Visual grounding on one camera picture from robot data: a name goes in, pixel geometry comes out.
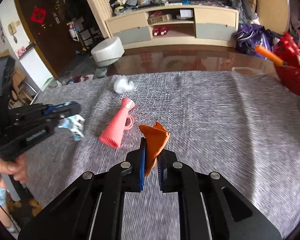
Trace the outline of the person's left hand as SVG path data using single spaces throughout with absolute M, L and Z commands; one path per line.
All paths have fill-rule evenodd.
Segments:
M 15 181 L 26 183 L 28 180 L 26 155 L 20 155 L 15 161 L 4 161 L 0 158 L 0 174 L 12 175 Z

